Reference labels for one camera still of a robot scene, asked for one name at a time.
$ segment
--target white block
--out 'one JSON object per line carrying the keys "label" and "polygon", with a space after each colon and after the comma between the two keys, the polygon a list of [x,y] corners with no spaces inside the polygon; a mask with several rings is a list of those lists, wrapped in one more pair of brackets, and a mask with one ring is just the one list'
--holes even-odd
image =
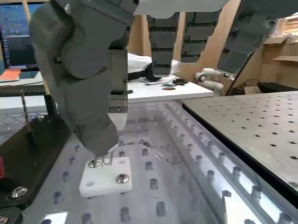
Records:
{"label": "white block", "polygon": [[[120,174],[128,175],[127,183],[118,183],[116,179]],[[128,157],[114,158],[112,165],[103,164],[96,168],[90,168],[87,163],[79,188],[83,197],[128,192],[132,187],[132,168]]]}

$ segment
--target metal table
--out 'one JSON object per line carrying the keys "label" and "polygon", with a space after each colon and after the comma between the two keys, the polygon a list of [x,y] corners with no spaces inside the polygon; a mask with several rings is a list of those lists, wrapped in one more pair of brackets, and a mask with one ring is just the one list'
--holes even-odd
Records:
{"label": "metal table", "polygon": [[298,92],[191,99],[184,104],[298,191]]}
{"label": "metal table", "polygon": [[[203,100],[203,105],[215,100]],[[11,133],[23,119],[7,116],[11,120],[4,127]],[[38,197],[23,211],[24,224],[298,221],[293,206],[278,193],[273,194],[272,187],[180,103],[131,105],[115,156],[131,158],[133,190],[83,198],[79,183],[94,156],[72,136]]]}

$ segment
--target black monitor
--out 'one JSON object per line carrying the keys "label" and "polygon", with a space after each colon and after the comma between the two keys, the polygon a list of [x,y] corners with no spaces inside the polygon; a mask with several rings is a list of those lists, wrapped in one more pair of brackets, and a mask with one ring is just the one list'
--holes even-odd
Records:
{"label": "black monitor", "polygon": [[[42,5],[30,3],[31,14]],[[6,69],[39,70],[22,3],[0,4],[0,42]]]}

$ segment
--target desk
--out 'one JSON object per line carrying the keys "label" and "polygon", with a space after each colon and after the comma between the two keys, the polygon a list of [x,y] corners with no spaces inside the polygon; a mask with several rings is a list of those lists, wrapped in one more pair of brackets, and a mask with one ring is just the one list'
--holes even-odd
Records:
{"label": "desk", "polygon": [[[163,83],[169,82],[176,78],[175,75],[163,78]],[[23,85],[28,83],[38,83],[40,85],[42,75],[38,74],[35,79],[20,80],[11,82],[10,85]],[[176,90],[163,90],[163,84],[147,85],[143,79],[133,80],[128,83],[128,89],[133,93],[128,95],[129,103],[140,102],[157,102],[167,100],[181,100],[200,97],[212,97],[213,92],[207,88],[189,82],[184,86],[176,86]],[[27,96],[28,112],[46,112],[46,103],[43,96]],[[22,99],[20,97],[0,97],[0,113],[22,112]]]}

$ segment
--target gray robot arm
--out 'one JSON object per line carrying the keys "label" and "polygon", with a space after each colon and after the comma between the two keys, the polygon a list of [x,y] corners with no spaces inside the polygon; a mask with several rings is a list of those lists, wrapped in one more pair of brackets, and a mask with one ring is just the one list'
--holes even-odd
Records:
{"label": "gray robot arm", "polygon": [[[111,67],[127,65],[136,7],[136,0],[56,0],[43,5],[31,21],[36,60],[60,116],[96,157],[119,141],[108,116]],[[125,92],[118,94],[125,98]]]}
{"label": "gray robot arm", "polygon": [[[228,0],[169,2],[141,1],[152,9],[149,15],[173,15],[168,19],[149,17],[153,72],[161,77],[171,71],[179,7],[188,12],[181,60],[196,62]],[[111,99],[127,112],[125,47],[137,5],[137,0],[52,0],[32,17],[36,60],[60,116],[96,157],[118,144],[116,127],[108,116]],[[225,74],[239,75],[273,31],[276,19],[297,11],[297,0],[243,0],[219,63]]]}

